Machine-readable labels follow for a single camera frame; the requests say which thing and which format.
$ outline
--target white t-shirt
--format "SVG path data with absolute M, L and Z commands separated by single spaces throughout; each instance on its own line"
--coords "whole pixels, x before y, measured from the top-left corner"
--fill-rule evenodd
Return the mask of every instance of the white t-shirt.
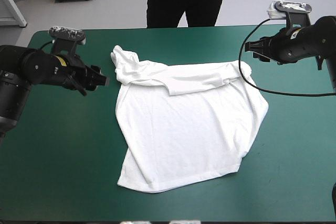
M 119 186 L 147 193 L 237 172 L 268 109 L 238 62 L 167 66 L 115 46 L 116 116 L 128 144 Z M 251 68 L 241 63 L 250 82 Z

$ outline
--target gray floor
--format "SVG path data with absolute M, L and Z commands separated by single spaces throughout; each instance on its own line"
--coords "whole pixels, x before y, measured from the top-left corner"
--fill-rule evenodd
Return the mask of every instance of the gray floor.
M 80 29 L 144 28 L 146 0 L 90 0 L 55 3 L 52 0 L 15 0 L 26 18 L 26 28 L 0 27 L 0 45 L 27 46 L 31 36 L 53 25 Z M 257 24 L 266 19 L 272 0 L 224 0 L 217 26 Z M 336 15 L 334 0 L 291 0 L 312 5 L 311 21 Z M 185 16 L 179 26 L 187 26 Z

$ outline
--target person's leg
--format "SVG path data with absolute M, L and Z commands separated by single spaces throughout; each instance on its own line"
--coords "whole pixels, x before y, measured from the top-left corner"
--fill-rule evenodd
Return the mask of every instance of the person's leg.
M 186 9 L 188 27 L 215 26 L 223 0 L 190 0 Z
M 177 27 L 185 3 L 185 0 L 148 0 L 147 28 Z

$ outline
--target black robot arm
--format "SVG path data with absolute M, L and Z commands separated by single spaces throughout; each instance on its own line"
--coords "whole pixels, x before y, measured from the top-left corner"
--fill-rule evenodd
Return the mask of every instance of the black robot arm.
M 253 57 L 261 61 L 274 60 L 279 65 L 315 57 L 318 70 L 322 69 L 322 62 L 326 60 L 332 87 L 336 92 L 336 17 L 325 16 L 318 19 L 314 25 L 310 25 L 309 5 L 304 4 L 305 9 L 295 9 L 294 4 L 288 8 L 286 3 L 288 5 L 290 2 L 273 3 L 277 12 L 284 13 L 286 28 L 274 36 L 247 42 L 245 51 L 254 52 Z
M 48 84 L 78 90 L 107 86 L 109 78 L 97 66 L 88 67 L 76 54 L 76 46 L 85 43 L 83 31 L 53 27 L 51 53 L 41 49 L 0 46 L 0 141 L 14 128 L 26 104 L 32 85 Z

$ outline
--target green tabletop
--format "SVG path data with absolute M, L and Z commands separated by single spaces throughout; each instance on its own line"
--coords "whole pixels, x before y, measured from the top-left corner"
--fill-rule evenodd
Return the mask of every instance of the green tabletop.
M 251 39 L 275 34 L 263 26 Z M 336 98 L 263 93 L 268 113 L 238 173 L 159 194 L 117 186 L 127 150 L 114 108 L 120 83 L 115 45 L 140 60 L 167 65 L 233 61 L 253 26 L 87 30 L 77 53 L 111 78 L 82 97 L 61 87 L 35 86 L 18 126 L 0 147 L 0 219 L 121 221 L 332 221 L 336 182 Z M 50 40 L 34 34 L 30 47 Z M 253 59 L 259 86 L 290 92 L 331 92 L 325 64 L 314 58 L 278 66 Z

